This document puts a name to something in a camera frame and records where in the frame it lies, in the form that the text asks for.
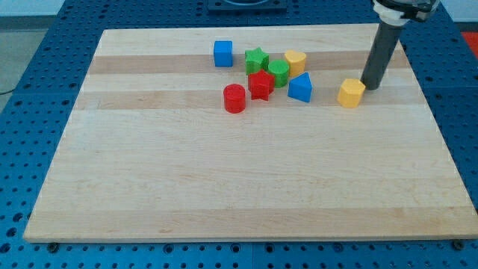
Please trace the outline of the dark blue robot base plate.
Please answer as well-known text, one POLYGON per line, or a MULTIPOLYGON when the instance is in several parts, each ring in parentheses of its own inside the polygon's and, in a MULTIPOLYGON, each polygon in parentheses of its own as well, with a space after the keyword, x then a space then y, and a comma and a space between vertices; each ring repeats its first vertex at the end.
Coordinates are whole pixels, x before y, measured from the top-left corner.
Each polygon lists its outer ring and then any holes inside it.
POLYGON ((286 11, 288 0, 207 0, 210 13, 226 11, 286 11))

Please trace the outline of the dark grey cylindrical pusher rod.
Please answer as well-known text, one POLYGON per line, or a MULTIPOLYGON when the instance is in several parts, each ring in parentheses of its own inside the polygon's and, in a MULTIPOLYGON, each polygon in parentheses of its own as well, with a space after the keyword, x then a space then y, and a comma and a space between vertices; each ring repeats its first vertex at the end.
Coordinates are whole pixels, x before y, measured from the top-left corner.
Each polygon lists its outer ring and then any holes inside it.
POLYGON ((361 82, 367 90, 376 90, 380 86, 402 30, 403 26, 380 22, 361 74, 361 82))

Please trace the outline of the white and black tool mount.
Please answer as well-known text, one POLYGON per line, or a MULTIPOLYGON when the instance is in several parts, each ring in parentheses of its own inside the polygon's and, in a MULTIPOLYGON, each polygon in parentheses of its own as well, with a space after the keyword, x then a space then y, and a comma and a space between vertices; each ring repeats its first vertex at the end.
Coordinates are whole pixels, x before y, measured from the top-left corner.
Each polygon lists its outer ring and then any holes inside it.
POLYGON ((409 20, 427 21, 437 10, 440 0, 372 0, 379 18, 393 26, 404 26, 409 20))

